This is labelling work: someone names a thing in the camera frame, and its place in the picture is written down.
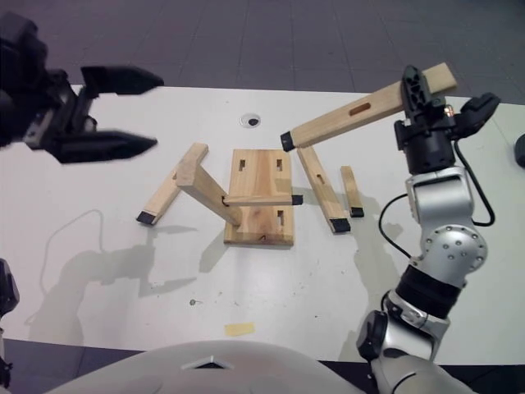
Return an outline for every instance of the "wood grain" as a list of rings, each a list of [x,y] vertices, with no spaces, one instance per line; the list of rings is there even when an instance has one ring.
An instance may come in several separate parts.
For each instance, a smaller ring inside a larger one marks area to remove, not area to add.
[[[346,212],[337,199],[313,147],[297,149],[297,154],[332,232],[350,231]]]
[[[287,153],[282,150],[234,150],[229,195],[288,198],[291,193],[290,156]],[[248,206],[238,209],[242,212],[242,223],[239,227],[226,224],[225,243],[294,244],[292,207]]]
[[[182,163],[177,171],[176,184],[188,195],[236,227],[241,223],[242,212],[237,207],[226,207],[222,199],[226,192],[196,162]]]
[[[224,204],[232,207],[272,207],[283,205],[294,205],[291,195],[253,195],[253,196],[232,196],[224,199]]]
[[[457,85],[452,72],[445,63],[429,68],[423,74],[433,94],[452,89]],[[396,82],[295,127],[290,131],[291,142],[295,148],[305,148],[388,117],[402,109],[400,82]],[[288,133],[285,133],[281,138],[284,139],[287,135]]]
[[[362,218],[364,216],[363,204],[359,196],[358,185],[355,181],[354,172],[351,166],[341,167],[341,176],[345,184],[346,199],[350,210],[351,218]]]
[[[162,215],[167,211],[171,202],[179,194],[180,189],[176,184],[177,168],[182,163],[200,164],[208,153],[208,146],[196,142],[191,145],[181,161],[171,170],[164,182],[159,186],[155,194],[146,203],[142,212],[137,217],[139,222],[154,226]]]

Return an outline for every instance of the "black rubber foot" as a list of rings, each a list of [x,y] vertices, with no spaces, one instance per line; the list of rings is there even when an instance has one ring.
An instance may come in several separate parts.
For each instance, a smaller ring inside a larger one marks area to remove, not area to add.
[[[292,195],[292,205],[303,205],[303,195]]]
[[[156,216],[153,216],[151,213],[142,211],[137,217],[137,222],[141,222],[143,224],[147,224],[148,226],[152,226],[155,218]]]
[[[362,208],[350,208],[350,217],[351,218],[364,218],[364,211]]]
[[[285,134],[281,134],[281,143],[285,152],[290,152],[295,149],[294,141],[292,141],[292,134],[289,131]]]
[[[335,232],[348,232],[350,231],[350,223],[347,218],[341,219],[330,219]]]

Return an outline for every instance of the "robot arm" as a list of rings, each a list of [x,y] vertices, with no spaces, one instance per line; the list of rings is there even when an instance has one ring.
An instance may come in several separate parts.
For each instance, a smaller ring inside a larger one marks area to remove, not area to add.
[[[60,163],[132,158],[157,141],[123,131],[100,131],[89,116],[100,94],[142,94],[164,85],[133,66],[81,67],[85,86],[76,94],[63,70],[46,70],[46,45],[37,27],[8,12],[0,18],[0,148],[23,141]]]
[[[470,392],[432,363],[466,276],[487,256],[486,242],[473,225],[467,174],[454,166],[452,141],[478,132],[500,100],[484,94],[454,115],[443,99],[431,97],[415,67],[407,67],[401,86],[407,120],[397,121],[395,132],[412,174],[406,188],[422,228],[422,253],[410,259],[381,311],[368,315],[357,346],[381,392]],[[438,382],[432,391],[428,385]]]

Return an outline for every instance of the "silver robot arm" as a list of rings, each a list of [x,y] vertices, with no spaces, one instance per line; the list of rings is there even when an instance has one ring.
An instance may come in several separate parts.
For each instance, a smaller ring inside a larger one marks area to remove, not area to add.
[[[454,115],[444,99],[431,97],[425,77],[411,66],[401,93],[407,120],[396,122],[395,132],[412,174],[407,196],[422,229],[422,253],[410,258],[398,286],[383,297],[381,311],[368,315],[357,346],[381,393],[471,392],[432,363],[466,276],[487,256],[473,224],[467,172],[454,166],[452,141],[478,132],[500,100],[484,94]]]

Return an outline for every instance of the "black cable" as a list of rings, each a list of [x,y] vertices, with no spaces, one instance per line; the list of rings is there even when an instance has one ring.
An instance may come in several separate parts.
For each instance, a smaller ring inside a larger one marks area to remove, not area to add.
[[[410,259],[410,254],[409,252],[407,252],[405,249],[403,249],[401,246],[397,245],[387,234],[385,234],[385,232],[383,231],[383,216],[385,216],[385,212],[386,210],[388,209],[388,207],[390,207],[395,201],[397,201],[398,199],[403,199],[407,196],[407,194],[405,193],[404,195],[398,195],[397,197],[395,197],[394,199],[391,199],[387,205],[385,205],[385,207],[383,208],[383,210],[381,211],[381,215],[379,215],[379,222],[378,222],[378,227],[379,227],[379,232],[381,233],[381,235],[383,236],[383,238],[386,239],[386,242],[388,242],[389,244],[391,244],[392,246],[394,246],[399,252],[401,252],[402,254],[404,254],[408,259]]]
[[[454,141],[454,151],[456,152],[456,155],[458,156],[459,161],[463,164],[463,166],[467,170],[468,175],[470,176],[470,179],[472,179],[472,183],[474,184],[474,187],[476,188],[477,193],[479,194],[480,198],[482,199],[483,204],[485,205],[486,211],[489,213],[488,222],[476,222],[475,220],[472,220],[472,222],[474,223],[474,225],[479,226],[479,227],[490,227],[495,222],[495,214],[494,214],[494,211],[492,210],[491,203],[489,203],[489,200],[485,196],[485,193],[483,192],[481,185],[477,181],[476,175],[474,175],[474,171],[470,167],[470,164],[468,164],[467,159],[461,153],[457,140]]]

